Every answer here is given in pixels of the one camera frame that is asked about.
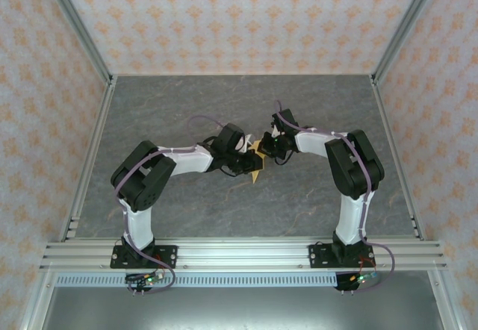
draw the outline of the black mounting plate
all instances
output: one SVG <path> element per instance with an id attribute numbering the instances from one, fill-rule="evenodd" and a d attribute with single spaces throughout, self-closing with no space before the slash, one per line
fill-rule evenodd
<path id="1" fill-rule="evenodd" d="M 356 253 L 353 258 L 345 258 L 341 263 L 332 251 L 332 243 L 318 243 L 308 246 L 308 260 L 311 268 L 359 268 L 360 257 L 369 258 L 375 261 L 375 255 L 373 254 L 372 246 L 364 245 L 360 252 Z M 366 261 L 363 268 L 373 268 L 373 265 Z"/>
<path id="2" fill-rule="evenodd" d="M 173 269 L 176 268 L 176 260 L 178 259 L 177 246 L 155 245 L 152 254 L 159 255 L 162 262 L 168 264 Z M 113 247 L 110 262 L 111 269 L 156 269 L 157 267 L 158 265 L 154 261 L 145 262 L 143 258 L 134 258 L 125 246 Z"/>

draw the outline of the enclosure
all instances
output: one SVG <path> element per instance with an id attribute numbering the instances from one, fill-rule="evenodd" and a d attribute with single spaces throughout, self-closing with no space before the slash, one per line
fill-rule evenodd
<path id="1" fill-rule="evenodd" d="M 2 0 L 2 323 L 474 329 L 477 2 Z M 302 127 L 367 135 L 385 170 L 367 236 L 394 253 L 373 248 L 377 282 L 391 278 L 340 296 L 344 269 L 313 268 L 341 194 L 326 158 L 298 152 L 255 181 L 172 177 L 151 223 L 156 244 L 178 247 L 178 278 L 131 297 L 110 268 L 124 231 L 114 171 L 141 141 L 177 149 L 221 131 L 188 129 L 195 115 L 260 140 L 275 100 Z"/>

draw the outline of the yellow object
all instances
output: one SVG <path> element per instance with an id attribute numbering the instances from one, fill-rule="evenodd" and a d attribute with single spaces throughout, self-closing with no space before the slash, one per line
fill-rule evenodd
<path id="1" fill-rule="evenodd" d="M 261 158 L 262 158 L 262 169 L 264 169 L 265 167 L 265 162 L 264 162 L 264 159 L 266 158 L 266 155 L 264 153 L 260 153 L 257 148 L 259 147 L 259 143 L 261 141 L 255 141 L 250 147 L 249 149 L 253 149 L 255 151 L 256 154 L 258 154 Z M 262 169 L 258 170 L 258 171 L 252 171 L 251 172 L 251 176 L 252 176 L 252 184 L 255 183 L 255 180 L 257 179 L 257 177 L 259 176 L 259 172 L 262 171 Z"/>

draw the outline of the orange patterned wall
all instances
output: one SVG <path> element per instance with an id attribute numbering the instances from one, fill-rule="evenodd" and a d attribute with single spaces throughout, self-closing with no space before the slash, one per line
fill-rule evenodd
<path id="1" fill-rule="evenodd" d="M 430 0 L 381 94 L 426 235 L 444 241 L 476 325 L 478 0 Z"/>
<path id="2" fill-rule="evenodd" d="M 372 73 L 412 0 L 73 0 L 119 74 Z"/>
<path id="3" fill-rule="evenodd" d="M 0 327 L 17 329 L 104 85 L 55 0 L 1 0 L 0 30 Z"/>

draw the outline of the gray marble surface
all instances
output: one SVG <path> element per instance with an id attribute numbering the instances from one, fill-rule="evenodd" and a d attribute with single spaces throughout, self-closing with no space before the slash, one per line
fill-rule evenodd
<path id="1" fill-rule="evenodd" d="M 300 125 L 334 131 L 363 129 L 385 168 L 367 219 L 372 235 L 413 235 L 409 212 L 379 110 L 366 75 L 247 75 L 119 77 L 87 190 L 77 237 L 119 237 L 121 211 L 110 177 L 142 140 L 190 146 L 187 118 L 210 115 L 260 138 L 270 130 L 273 100 Z M 197 141 L 219 128 L 196 120 Z M 251 175 L 219 171 L 172 177 L 153 208 L 156 237 L 331 236 L 340 193 L 328 161 L 295 154 L 287 165 L 266 160 Z"/>

